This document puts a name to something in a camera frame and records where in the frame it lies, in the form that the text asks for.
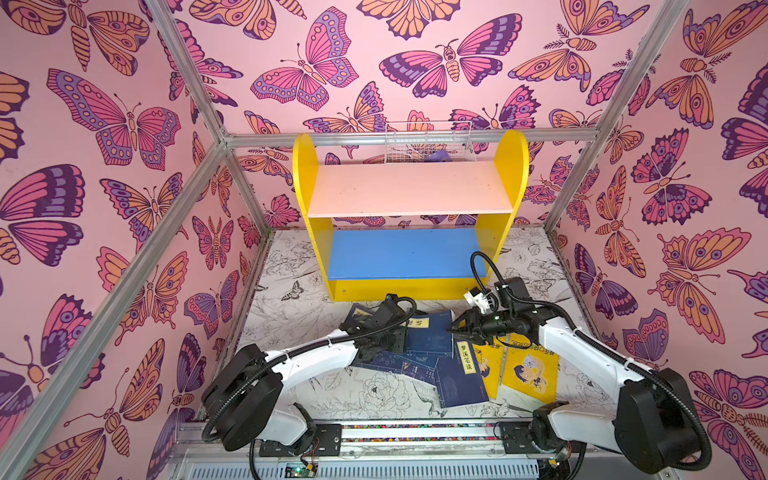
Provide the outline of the blue book Yijing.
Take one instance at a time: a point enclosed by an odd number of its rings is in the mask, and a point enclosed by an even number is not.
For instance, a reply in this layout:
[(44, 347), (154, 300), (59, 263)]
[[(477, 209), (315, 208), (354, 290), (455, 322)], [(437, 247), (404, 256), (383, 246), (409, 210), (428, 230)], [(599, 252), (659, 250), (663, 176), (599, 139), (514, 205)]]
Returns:
[(382, 351), (372, 360), (362, 361), (356, 359), (352, 365), (354, 367), (378, 372), (404, 375), (411, 379), (436, 386), (437, 381), (435, 372), (439, 358), (439, 355), (434, 354), (397, 354), (389, 351)]

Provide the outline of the blue book Sunzi Bingfa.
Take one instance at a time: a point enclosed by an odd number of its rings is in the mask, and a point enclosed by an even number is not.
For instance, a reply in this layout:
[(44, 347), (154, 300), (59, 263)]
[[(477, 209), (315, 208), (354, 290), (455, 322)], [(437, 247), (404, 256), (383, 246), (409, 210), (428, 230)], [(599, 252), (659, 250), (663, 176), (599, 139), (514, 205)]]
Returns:
[(453, 356), (454, 341), (450, 332), (453, 312), (444, 310), (411, 318), (407, 323), (405, 353), (411, 356)]

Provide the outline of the blue book Mengxi Bitan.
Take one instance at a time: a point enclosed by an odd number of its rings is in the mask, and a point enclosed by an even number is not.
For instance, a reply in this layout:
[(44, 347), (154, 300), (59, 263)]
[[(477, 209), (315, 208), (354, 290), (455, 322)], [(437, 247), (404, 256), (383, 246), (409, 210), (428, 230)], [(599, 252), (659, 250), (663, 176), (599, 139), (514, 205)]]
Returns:
[(489, 400), (473, 345), (468, 341), (456, 341), (452, 356), (438, 359), (435, 381), (442, 408), (475, 405)]

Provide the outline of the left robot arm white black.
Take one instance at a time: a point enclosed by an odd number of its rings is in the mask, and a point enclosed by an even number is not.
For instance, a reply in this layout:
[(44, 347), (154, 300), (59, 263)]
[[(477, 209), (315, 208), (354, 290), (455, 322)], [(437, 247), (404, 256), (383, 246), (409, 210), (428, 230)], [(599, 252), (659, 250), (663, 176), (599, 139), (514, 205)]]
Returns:
[(207, 413), (201, 439), (228, 451), (271, 442), (291, 455), (315, 444), (317, 426), (305, 407), (288, 399), (294, 387), (343, 370), (361, 352), (377, 353), (387, 336), (418, 310), (410, 297), (388, 294), (370, 315), (352, 318), (331, 334), (284, 350), (241, 348), (202, 395)]

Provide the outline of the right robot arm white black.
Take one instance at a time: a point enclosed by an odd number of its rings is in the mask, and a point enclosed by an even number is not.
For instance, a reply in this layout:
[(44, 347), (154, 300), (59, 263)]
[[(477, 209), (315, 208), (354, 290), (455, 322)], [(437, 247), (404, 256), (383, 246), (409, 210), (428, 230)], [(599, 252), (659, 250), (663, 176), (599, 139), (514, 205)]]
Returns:
[(577, 327), (561, 306), (530, 298), (519, 278), (474, 287), (464, 297), (470, 307), (452, 324), (455, 338), (488, 345), (521, 335), (573, 365), (615, 405), (612, 414), (558, 401), (537, 408), (529, 431), (538, 450), (592, 445), (622, 454), (646, 474), (710, 465), (711, 441), (680, 374), (619, 354)]

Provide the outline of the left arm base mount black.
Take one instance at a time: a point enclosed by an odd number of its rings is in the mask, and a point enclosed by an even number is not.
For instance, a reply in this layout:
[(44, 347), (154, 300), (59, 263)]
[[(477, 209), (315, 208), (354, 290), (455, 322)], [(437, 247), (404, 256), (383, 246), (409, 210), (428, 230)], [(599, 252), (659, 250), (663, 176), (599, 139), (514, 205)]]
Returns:
[(337, 457), (340, 455), (342, 440), (341, 424), (318, 424), (311, 426), (293, 444), (283, 445), (276, 441), (263, 441), (259, 447), (260, 457), (301, 456)]

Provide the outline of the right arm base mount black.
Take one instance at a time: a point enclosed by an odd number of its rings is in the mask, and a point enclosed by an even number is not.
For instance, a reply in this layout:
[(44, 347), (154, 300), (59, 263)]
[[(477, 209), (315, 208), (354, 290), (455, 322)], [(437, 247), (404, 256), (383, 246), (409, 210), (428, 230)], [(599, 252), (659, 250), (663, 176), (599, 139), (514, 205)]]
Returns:
[(499, 421), (494, 425), (493, 432), (507, 454), (581, 454), (586, 450), (581, 442), (557, 437), (544, 420), (536, 418)]

